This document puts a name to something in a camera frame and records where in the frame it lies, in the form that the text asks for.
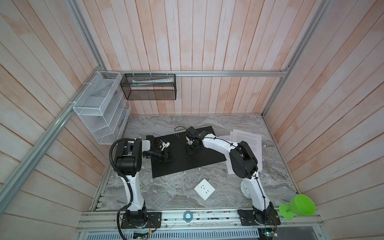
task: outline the paper sheet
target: paper sheet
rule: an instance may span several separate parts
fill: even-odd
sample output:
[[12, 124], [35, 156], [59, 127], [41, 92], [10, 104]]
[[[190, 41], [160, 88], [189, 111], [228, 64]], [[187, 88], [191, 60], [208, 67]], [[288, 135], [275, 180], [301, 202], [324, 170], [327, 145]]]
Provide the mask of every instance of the paper sheet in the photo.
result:
[[263, 170], [262, 136], [261, 135], [234, 129], [233, 134], [231, 136], [231, 141], [232, 142], [241, 142], [241, 141], [247, 142], [250, 149], [252, 150], [253, 154], [255, 155], [255, 157], [257, 159], [258, 172], [261, 172]]
[[[225, 135], [225, 136], [219, 136], [219, 138], [231, 141], [231, 135]], [[235, 172], [232, 170], [232, 163], [230, 159], [227, 159], [225, 161], [225, 164], [227, 166], [228, 174], [235, 174]]]

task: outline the black mounting plate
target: black mounting plate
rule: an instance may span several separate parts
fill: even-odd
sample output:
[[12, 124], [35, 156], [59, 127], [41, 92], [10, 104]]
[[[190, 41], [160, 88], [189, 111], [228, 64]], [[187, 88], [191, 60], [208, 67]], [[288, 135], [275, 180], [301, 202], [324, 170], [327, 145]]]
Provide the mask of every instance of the black mounting plate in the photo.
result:
[[[155, 225], [155, 228], [161, 227], [161, 212], [147, 212], [147, 219], [151, 224], [151, 229], [153, 228], [152, 223], [153, 225]], [[127, 229], [127, 228], [140, 229], [133, 224], [134, 220], [135, 219], [131, 219], [131, 218], [126, 219], [126, 214], [124, 214], [122, 217], [121, 229]], [[144, 227], [142, 228], [148, 228], [148, 223], [145, 223]]]
[[[256, 226], [260, 225], [256, 222], [255, 217], [253, 215], [253, 210], [243, 210], [245, 212], [246, 217], [240, 217], [241, 225], [242, 226]], [[267, 219], [267, 225], [281, 225], [280, 218], [275, 217], [278, 216], [277, 211], [274, 209], [269, 219]]]

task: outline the metal vent grille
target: metal vent grille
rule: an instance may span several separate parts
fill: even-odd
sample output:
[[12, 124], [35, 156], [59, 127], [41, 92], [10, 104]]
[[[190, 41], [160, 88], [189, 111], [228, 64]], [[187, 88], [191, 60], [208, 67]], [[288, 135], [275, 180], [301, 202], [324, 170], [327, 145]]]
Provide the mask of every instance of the metal vent grille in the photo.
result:
[[[125, 238], [133, 239], [133, 231], [123, 231]], [[256, 228], [206, 229], [206, 230], [158, 230], [148, 239], [240, 239], [259, 238]], [[86, 240], [121, 239], [119, 232], [91, 232]]]

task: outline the white wire basket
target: white wire basket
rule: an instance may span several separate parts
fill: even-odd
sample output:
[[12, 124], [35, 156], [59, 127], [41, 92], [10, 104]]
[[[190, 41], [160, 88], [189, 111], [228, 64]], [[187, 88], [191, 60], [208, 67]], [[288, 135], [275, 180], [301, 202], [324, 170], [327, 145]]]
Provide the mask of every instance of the white wire basket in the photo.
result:
[[118, 72], [99, 72], [73, 106], [80, 115], [102, 116], [121, 81]]

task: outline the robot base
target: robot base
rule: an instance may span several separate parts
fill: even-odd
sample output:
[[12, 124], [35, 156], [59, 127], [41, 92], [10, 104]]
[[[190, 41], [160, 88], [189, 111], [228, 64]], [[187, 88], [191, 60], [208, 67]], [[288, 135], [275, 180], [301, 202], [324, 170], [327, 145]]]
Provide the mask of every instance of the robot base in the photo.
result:
[[121, 229], [148, 228], [148, 222], [151, 224], [151, 228], [153, 228], [153, 225], [155, 228], [161, 227], [161, 212], [147, 212], [146, 220], [140, 217], [136, 217], [134, 213], [137, 212], [130, 212], [127, 210], [124, 213], [121, 222]]
[[[237, 210], [238, 214], [240, 215], [240, 221], [242, 226], [257, 226], [257, 225], [263, 225], [258, 223], [255, 220], [255, 211], [254, 210]], [[272, 211], [272, 214], [268, 217], [266, 221], [266, 225], [281, 225], [280, 218], [278, 217], [277, 211], [274, 209]]]

